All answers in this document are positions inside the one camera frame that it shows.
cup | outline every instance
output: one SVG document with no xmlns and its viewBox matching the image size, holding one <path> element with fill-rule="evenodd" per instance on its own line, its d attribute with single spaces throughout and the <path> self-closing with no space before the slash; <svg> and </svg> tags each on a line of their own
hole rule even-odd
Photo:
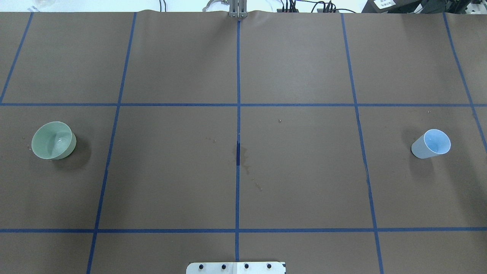
<svg viewBox="0 0 487 274">
<path fill-rule="evenodd" d="M 426 159 L 445 154 L 450 147 L 450 138 L 443 131 L 430 129 L 412 144 L 411 151 L 414 156 Z"/>
<path fill-rule="evenodd" d="M 59 160 L 67 157 L 76 146 L 76 136 L 63 122 L 50 122 L 39 128 L 32 137 L 32 152 L 41 158 Z"/>
</svg>

blue grid line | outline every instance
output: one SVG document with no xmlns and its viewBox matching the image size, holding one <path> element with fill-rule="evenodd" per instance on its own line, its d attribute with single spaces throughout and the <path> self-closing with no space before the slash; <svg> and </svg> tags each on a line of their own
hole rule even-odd
<svg viewBox="0 0 487 274">
<path fill-rule="evenodd" d="M 113 120 L 112 136 L 110 137 L 110 146 L 108 147 L 108 156 L 107 156 L 107 163 L 105 165 L 105 174 L 103 176 L 103 183 L 102 183 L 101 192 L 100 192 L 100 200 L 98 202 L 98 210 L 96 212 L 96 220 L 95 220 L 95 225 L 94 225 L 92 244 L 91 244 L 91 248 L 90 248 L 90 256 L 88 258 L 88 266 L 86 268 L 86 274 L 90 274 L 91 265 L 93 262 L 93 255 L 94 255 L 94 249 L 95 249 L 95 245 L 96 245 L 97 231 L 98 231 L 98 226 L 100 224 L 101 208 L 103 205 L 103 197 L 105 195 L 105 188 L 107 185 L 108 168 L 110 166 L 110 160 L 112 158 L 113 141 L 115 139 L 115 132 L 117 129 L 118 115 L 120 113 L 120 103 L 122 102 L 123 88 L 125 85 L 125 76 L 127 74 L 127 67 L 129 65 L 130 49 L 132 46 L 133 32 L 135 29 L 135 20 L 136 19 L 137 19 L 137 13 L 134 12 L 133 13 L 133 19 L 132 19 L 132 28 L 130 31 L 129 44 L 127 46 L 127 55 L 125 56 L 125 65 L 124 65 L 123 74 L 122 74 L 122 81 L 120 83 L 120 92 L 118 94 L 118 104 L 117 104 L 117 109 L 115 111 L 115 118 Z"/>
<path fill-rule="evenodd" d="M 0 103 L 0 106 L 118 106 L 121 107 L 471 107 L 472 104 L 402 104 L 402 103 Z M 487 107 L 487 104 L 473 104 Z"/>
<path fill-rule="evenodd" d="M 239 228 L 239 233 L 353 233 L 374 232 L 374 228 Z M 189 234 L 189 233 L 235 233 L 233 228 L 208 229 L 52 229 L 52 228 L 6 228 L 0 233 L 114 233 L 114 234 Z M 487 231 L 487 227 L 392 227 L 377 228 L 378 232 L 462 232 Z"/>
<path fill-rule="evenodd" d="M 236 155 L 236 182 L 235 182 L 235 261 L 240 260 L 240 20 L 237 21 L 237 152 Z"/>
<path fill-rule="evenodd" d="M 357 95 L 356 95 L 356 91 L 355 91 L 354 75 L 352 73 L 352 62 L 350 60 L 350 50 L 348 48 L 347 31 L 346 31 L 346 27 L 345 27 L 345 18 L 343 16 L 343 13 L 341 13 L 340 16 L 341 16 L 341 24 L 342 24 L 342 29 L 343 29 L 343 39 L 345 41 L 345 51 L 347 53 L 347 63 L 348 63 L 348 72 L 350 74 L 350 84 L 352 87 L 352 95 L 354 97 L 355 116 L 357 119 L 358 136 L 360 138 L 360 147 L 362 149 L 362 158 L 363 158 L 363 162 L 364 162 L 364 166 L 365 166 L 365 174 L 367 176 L 367 187 L 369 189 L 369 204 L 370 204 L 370 211 L 371 211 L 371 215 L 372 215 L 372 224 L 374 226 L 375 248 L 377 250 L 377 260 L 379 263 L 380 274 L 384 274 L 384 267 L 382 265 L 382 254 L 380 251 L 379 233 L 377 231 L 377 221 L 375 219 L 374 198 L 372 197 L 372 187 L 370 185 L 370 176 L 369 176 L 369 167 L 367 165 L 367 156 L 365 155 L 365 145 L 364 145 L 364 139 L 363 139 L 363 134 L 362 134 L 362 125 L 360 124 L 360 113 L 358 112 Z"/>
<path fill-rule="evenodd" d="M 455 62 L 457 63 L 458 72 L 460 73 L 460 77 L 462 78 L 463 87 L 465 88 L 465 92 L 468 97 L 468 101 L 470 102 L 470 106 L 472 107 L 472 113 L 475 118 L 475 122 L 477 123 L 477 128 L 479 129 L 480 138 L 482 138 L 482 143 L 484 144 L 484 149 L 487 152 L 487 142 L 484 136 L 484 132 L 482 130 L 482 126 L 480 125 L 479 118 L 477 117 L 477 112 L 475 111 L 475 107 L 473 105 L 472 96 L 470 95 L 470 90 L 468 90 L 467 81 L 465 80 L 465 76 L 463 74 L 462 66 L 460 65 L 460 61 L 458 60 L 458 56 L 455 50 L 455 46 L 453 45 L 453 39 L 451 38 L 450 26 L 448 25 L 447 14 L 443 13 L 443 20 L 445 21 L 445 27 L 447 28 L 448 39 L 450 40 L 451 51 L 453 52 L 453 56 L 455 57 Z"/>
<path fill-rule="evenodd" d="M 0 95 L 0 103 L 2 103 L 3 97 L 5 97 L 5 92 L 7 91 L 8 83 L 10 82 L 10 77 L 12 77 L 12 74 L 14 72 L 15 64 L 17 63 L 17 59 L 19 58 L 20 50 L 22 49 L 22 45 L 24 44 L 25 37 L 27 36 L 27 32 L 29 31 L 29 27 L 32 22 L 32 17 L 34 17 L 33 12 L 31 12 L 29 21 L 27 21 L 24 34 L 22 35 L 22 39 L 20 40 L 19 47 L 17 48 L 17 52 L 15 53 L 14 61 L 12 62 L 12 66 L 10 67 L 10 71 L 8 72 L 7 80 L 5 80 L 5 85 L 3 86 L 3 90 Z"/>
</svg>

white mounting plate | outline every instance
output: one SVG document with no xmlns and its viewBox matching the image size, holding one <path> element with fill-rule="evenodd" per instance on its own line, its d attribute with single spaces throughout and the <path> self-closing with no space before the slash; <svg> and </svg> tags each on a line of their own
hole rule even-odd
<svg viewBox="0 0 487 274">
<path fill-rule="evenodd" d="M 186 274 L 286 274 L 286 263 L 285 262 L 190 263 L 186 268 Z"/>
</svg>

green bowl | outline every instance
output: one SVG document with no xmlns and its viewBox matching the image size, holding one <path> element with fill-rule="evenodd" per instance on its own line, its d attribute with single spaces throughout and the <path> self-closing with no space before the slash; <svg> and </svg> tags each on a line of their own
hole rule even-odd
<svg viewBox="0 0 487 274">
<path fill-rule="evenodd" d="M 76 146 L 76 136 L 63 122 L 50 122 L 39 128 L 32 138 L 32 151 L 41 159 L 59 160 Z"/>
</svg>

vertical blue line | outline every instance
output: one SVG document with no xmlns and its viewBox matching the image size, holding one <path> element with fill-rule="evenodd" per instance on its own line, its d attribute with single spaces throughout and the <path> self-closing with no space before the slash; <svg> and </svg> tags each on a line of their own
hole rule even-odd
<svg viewBox="0 0 487 274">
<path fill-rule="evenodd" d="M 465 76 L 463 74 L 462 66 L 460 65 L 460 61 L 458 60 L 458 56 L 456 54 L 455 46 L 453 45 L 453 39 L 451 38 L 450 26 L 448 25 L 447 15 L 443 13 L 443 20 L 445 21 L 445 27 L 447 28 L 448 39 L 450 40 L 451 51 L 453 52 L 453 56 L 455 57 L 455 62 L 457 63 L 458 72 L 460 72 L 460 77 L 462 78 L 463 87 L 465 88 L 465 92 L 467 93 L 468 101 L 470 102 L 470 107 L 472 108 L 472 113 L 475 118 L 475 122 L 477 123 L 477 128 L 479 129 L 480 138 L 482 138 L 482 143 L 484 144 L 484 149 L 487 152 L 487 142 L 484 136 L 484 131 L 482 130 L 482 126 L 480 125 L 479 118 L 477 117 L 477 112 L 475 111 L 475 106 L 473 105 L 472 96 L 470 95 L 470 90 L 468 90 L 467 81 L 465 80 Z"/>
<path fill-rule="evenodd" d="M 358 103 L 357 103 L 357 95 L 355 92 L 354 75 L 352 73 L 352 62 L 350 60 L 350 50 L 348 48 L 347 31 L 345 29 L 345 18 L 343 17 L 343 13 L 340 15 L 341 15 L 341 25 L 342 25 L 342 29 L 343 29 L 343 39 L 345 41 L 345 51 L 347 53 L 348 73 L 350 74 L 350 83 L 352 86 L 352 95 L 354 97 L 355 117 L 357 119 L 358 136 L 360 138 L 360 147 L 362 149 L 362 159 L 364 162 L 365 174 L 367 176 L 367 187 L 369 190 L 370 212 L 372 215 L 372 224 L 374 226 L 375 249 L 377 250 L 377 260 L 379 262 L 380 274 L 384 274 L 384 267 L 382 265 L 382 253 L 380 251 L 379 232 L 377 230 L 377 221 L 375 219 L 374 199 L 372 197 L 372 187 L 370 185 L 369 166 L 367 165 L 367 157 L 365 155 L 365 145 L 364 145 L 364 139 L 363 139 L 363 134 L 362 134 L 362 125 L 360 124 L 360 113 L 358 112 Z"/>
<path fill-rule="evenodd" d="M 90 249 L 90 256 L 88 258 L 88 266 L 86 268 L 86 274 L 90 274 L 91 265 L 93 263 L 93 255 L 94 255 L 94 249 L 95 249 L 95 245 L 96 245 L 96 237 L 98 235 L 98 226 L 100 224 L 101 208 L 103 206 L 103 197 L 105 196 L 105 188 L 107 186 L 108 168 L 110 166 L 110 160 L 112 158 L 113 141 L 115 139 L 115 132 L 117 129 L 118 114 L 120 113 L 120 104 L 122 102 L 123 88 L 125 85 L 125 75 L 127 73 L 127 66 L 129 65 L 130 49 L 132 47 L 133 31 L 135 29 L 136 18 L 137 18 L 137 13 L 134 12 L 133 13 L 133 19 L 132 19 L 132 28 L 130 30 L 129 45 L 127 47 L 127 55 L 125 56 L 125 65 L 123 68 L 122 81 L 120 83 L 120 92 L 118 93 L 117 109 L 115 111 L 115 118 L 113 120 L 112 136 L 110 137 L 110 146 L 108 147 L 108 156 L 107 156 L 107 163 L 105 165 L 105 174 L 103 176 L 103 183 L 101 185 L 101 193 L 100 193 L 100 200 L 98 202 L 98 210 L 96 211 L 96 220 L 95 220 L 95 224 L 94 224 L 92 245 L 91 245 L 91 249 Z"/>
<path fill-rule="evenodd" d="M 10 82 L 10 77 L 14 72 L 15 64 L 17 63 L 17 59 L 19 58 L 20 50 L 22 49 L 22 45 L 24 44 L 25 37 L 27 36 L 27 32 L 29 31 L 30 23 L 32 22 L 32 17 L 34 13 L 31 12 L 29 17 L 29 21 L 27 21 L 27 26 L 25 26 L 24 34 L 22 35 L 22 39 L 20 40 L 19 47 L 17 48 L 17 52 L 15 53 L 14 61 L 12 62 L 12 66 L 10 67 L 10 71 L 8 72 L 7 80 L 5 80 L 5 85 L 3 86 L 3 90 L 0 96 L 0 104 L 3 101 L 3 97 L 5 96 L 5 92 L 7 91 L 8 83 Z"/>
<path fill-rule="evenodd" d="M 235 186 L 235 261 L 240 260 L 239 255 L 239 229 L 240 229 L 240 20 L 237 21 L 237 153 L 235 160 L 236 186 Z"/>
</svg>

